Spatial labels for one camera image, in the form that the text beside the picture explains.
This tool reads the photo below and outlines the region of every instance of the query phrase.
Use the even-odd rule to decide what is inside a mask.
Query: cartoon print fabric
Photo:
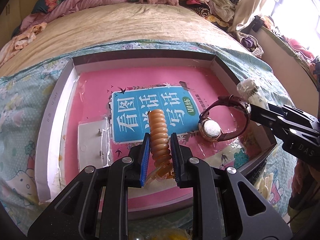
[[[266,63],[238,51],[194,42],[139,40],[100,44],[46,60],[13,76],[3,77],[0,79],[0,201],[23,233],[27,233],[43,210],[38,205],[34,181],[36,142],[43,112],[62,69],[71,57],[123,49],[175,49],[212,53],[218,55],[240,81],[249,76],[259,80],[269,101],[292,105],[287,92]],[[267,170],[278,170],[275,178],[279,183],[277,180],[274,182],[271,201],[277,204],[277,210],[284,215],[291,195],[291,189],[286,185],[293,175],[296,159],[281,149],[281,141],[278,143],[277,152],[268,159]],[[229,162],[225,156],[219,156],[222,164]],[[244,158],[240,153],[238,161]],[[192,212],[187,212],[183,221],[191,219]]]

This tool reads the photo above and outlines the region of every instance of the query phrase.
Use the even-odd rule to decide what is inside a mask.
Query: purple cloth
[[[49,23],[61,16],[65,16],[87,8],[93,8],[101,5],[117,4],[127,1],[128,0],[65,0],[51,13],[35,13],[28,15],[23,19],[21,23],[20,32],[24,32],[28,28],[42,22]]]
[[[245,48],[252,48],[254,46],[254,41],[250,37],[245,37],[245,38],[241,39],[241,44]]]

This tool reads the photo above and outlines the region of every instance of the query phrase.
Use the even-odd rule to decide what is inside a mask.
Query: beige curtain
[[[262,11],[262,7],[268,0],[240,0],[236,6],[236,12],[229,32],[239,31],[247,27],[256,15]]]

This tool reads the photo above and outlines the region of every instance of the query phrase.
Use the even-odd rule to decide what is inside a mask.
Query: orange cloth
[[[25,32],[15,36],[0,51],[0,67],[9,59],[16,55],[20,50],[25,48],[29,43],[36,39],[36,34],[42,32],[46,28],[46,23],[40,23],[32,26]]]

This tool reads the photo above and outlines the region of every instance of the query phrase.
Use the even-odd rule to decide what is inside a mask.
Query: silver screw
[[[237,172],[237,170],[234,167],[228,167],[227,172],[230,174],[235,174]]]
[[[87,166],[87,167],[84,168],[84,171],[86,173],[93,173],[94,167],[93,166]]]
[[[122,158],[122,162],[123,162],[123,163],[130,163],[130,162],[132,162],[132,158],[130,158],[129,156],[123,157],[123,158]]]
[[[197,163],[199,163],[199,159],[198,159],[198,158],[196,158],[196,157],[192,157],[192,158],[190,158],[190,159],[189,159],[189,161],[190,161],[191,163],[193,163],[193,164],[197,164]]]

